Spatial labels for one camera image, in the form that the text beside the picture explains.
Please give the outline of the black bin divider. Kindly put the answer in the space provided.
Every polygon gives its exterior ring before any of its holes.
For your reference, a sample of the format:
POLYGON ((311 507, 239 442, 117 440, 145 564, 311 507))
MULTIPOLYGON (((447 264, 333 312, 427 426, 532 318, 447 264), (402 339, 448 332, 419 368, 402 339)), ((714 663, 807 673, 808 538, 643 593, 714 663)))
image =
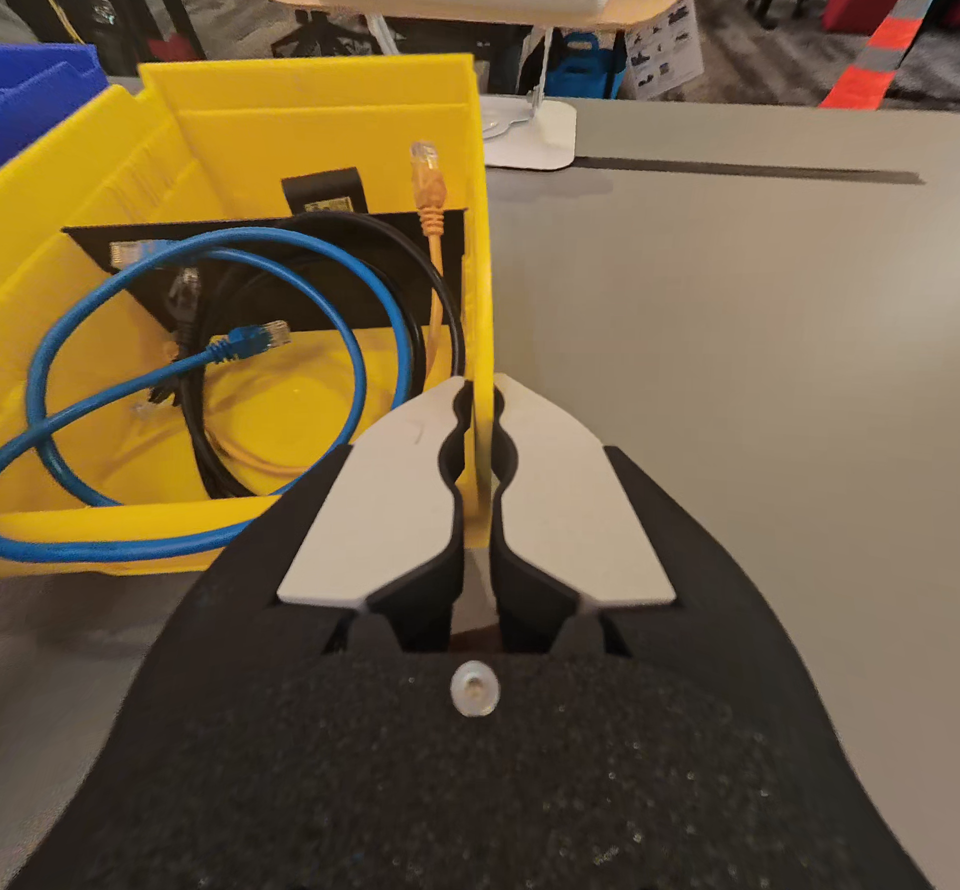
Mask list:
MULTIPOLYGON (((148 260, 174 242, 231 228, 281 228, 318 237, 361 260, 388 284, 417 323, 426 327, 433 292, 424 268, 394 237, 371 224, 347 220, 332 211, 282 218, 190 221, 152 224, 102 224, 66 226, 64 233, 76 242, 105 272, 114 274, 140 260, 148 260)), ((304 278, 314 285, 353 330, 389 329, 390 321, 376 294, 341 265, 316 253, 285 244, 249 241, 246 244, 219 237, 217 246, 257 254, 294 270, 298 260, 309 258, 304 278)), ((213 334, 236 327, 286 322, 293 332, 333 330, 325 312, 285 281, 248 267, 204 258, 194 264, 200 279, 200 302, 209 312, 213 334)))

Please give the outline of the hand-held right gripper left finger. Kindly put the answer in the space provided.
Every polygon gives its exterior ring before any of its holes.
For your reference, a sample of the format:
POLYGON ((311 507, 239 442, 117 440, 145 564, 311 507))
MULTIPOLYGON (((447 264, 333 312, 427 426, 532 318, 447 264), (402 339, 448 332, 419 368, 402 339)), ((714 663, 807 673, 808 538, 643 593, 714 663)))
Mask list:
POLYGON ((407 649, 446 645, 464 581, 467 379, 450 377, 354 441, 276 592, 372 614, 407 649))

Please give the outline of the orange striped traffic cone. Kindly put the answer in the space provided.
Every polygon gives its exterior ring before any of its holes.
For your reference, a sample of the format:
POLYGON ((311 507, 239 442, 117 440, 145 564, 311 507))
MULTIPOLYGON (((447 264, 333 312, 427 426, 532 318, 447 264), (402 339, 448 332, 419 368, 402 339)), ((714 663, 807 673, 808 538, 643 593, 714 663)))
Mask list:
POLYGON ((935 0, 897 0, 826 94, 820 109, 874 112, 894 83, 935 0))

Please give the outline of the printed paper sheet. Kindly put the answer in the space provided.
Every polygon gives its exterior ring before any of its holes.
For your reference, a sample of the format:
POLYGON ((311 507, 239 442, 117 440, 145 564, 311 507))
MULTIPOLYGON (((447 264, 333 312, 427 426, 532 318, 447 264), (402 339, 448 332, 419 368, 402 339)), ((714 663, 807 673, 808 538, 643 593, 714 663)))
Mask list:
POLYGON ((666 10, 625 33, 625 93, 652 101, 704 75, 694 0, 676 0, 666 10))

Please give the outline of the yellow plastic bin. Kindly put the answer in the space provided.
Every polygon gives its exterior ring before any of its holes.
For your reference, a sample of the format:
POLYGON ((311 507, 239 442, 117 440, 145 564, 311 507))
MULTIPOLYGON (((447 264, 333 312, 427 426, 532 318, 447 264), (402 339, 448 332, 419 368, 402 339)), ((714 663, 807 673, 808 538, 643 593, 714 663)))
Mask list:
MULTIPOLYGON (((2 446, 28 426, 27 372, 42 338, 107 273, 66 227, 281 218, 281 180, 356 167, 372 213, 413 212, 410 146, 438 149, 454 212, 444 260, 461 297, 474 424, 465 437, 465 542, 486 545, 491 510, 494 315, 481 107, 466 55, 168 63, 143 90, 102 92, 2 168, 2 446)), ((86 320, 55 357, 51 412, 165 363, 171 331, 130 292, 86 320)), ((354 383, 335 330, 212 368, 218 433, 261 458, 311 466, 346 420, 354 383)), ((173 408, 131 396, 74 423, 61 454, 125 504, 92 508, 35 452, 2 474, 2 536, 40 544, 187 536, 257 518, 275 498, 211 500, 173 408)))

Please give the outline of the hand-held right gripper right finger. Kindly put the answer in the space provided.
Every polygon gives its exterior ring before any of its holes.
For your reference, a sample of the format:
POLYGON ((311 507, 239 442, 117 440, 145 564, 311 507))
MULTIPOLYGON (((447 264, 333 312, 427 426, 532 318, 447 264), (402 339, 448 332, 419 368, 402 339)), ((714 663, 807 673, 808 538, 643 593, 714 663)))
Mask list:
POLYGON ((488 566, 507 651, 545 653, 578 616, 676 602, 611 456, 589 428, 498 372, 491 431, 488 566))

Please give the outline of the blue plastic bin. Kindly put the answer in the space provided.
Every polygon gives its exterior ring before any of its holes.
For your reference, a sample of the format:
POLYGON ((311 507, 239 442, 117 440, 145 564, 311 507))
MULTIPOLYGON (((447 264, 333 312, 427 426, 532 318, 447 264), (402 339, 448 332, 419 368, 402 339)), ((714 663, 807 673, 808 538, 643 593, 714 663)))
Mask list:
POLYGON ((109 86, 89 44, 1 45, 1 164, 109 86))

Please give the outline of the black ethernet adapter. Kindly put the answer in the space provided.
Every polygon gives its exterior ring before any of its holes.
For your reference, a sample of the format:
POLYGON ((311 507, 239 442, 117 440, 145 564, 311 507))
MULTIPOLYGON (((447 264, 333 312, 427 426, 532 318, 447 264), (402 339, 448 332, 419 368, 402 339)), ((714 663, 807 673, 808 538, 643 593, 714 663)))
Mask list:
POLYGON ((282 178, 280 185, 294 215, 316 212, 369 212, 363 180, 355 166, 302 176, 287 176, 282 178))

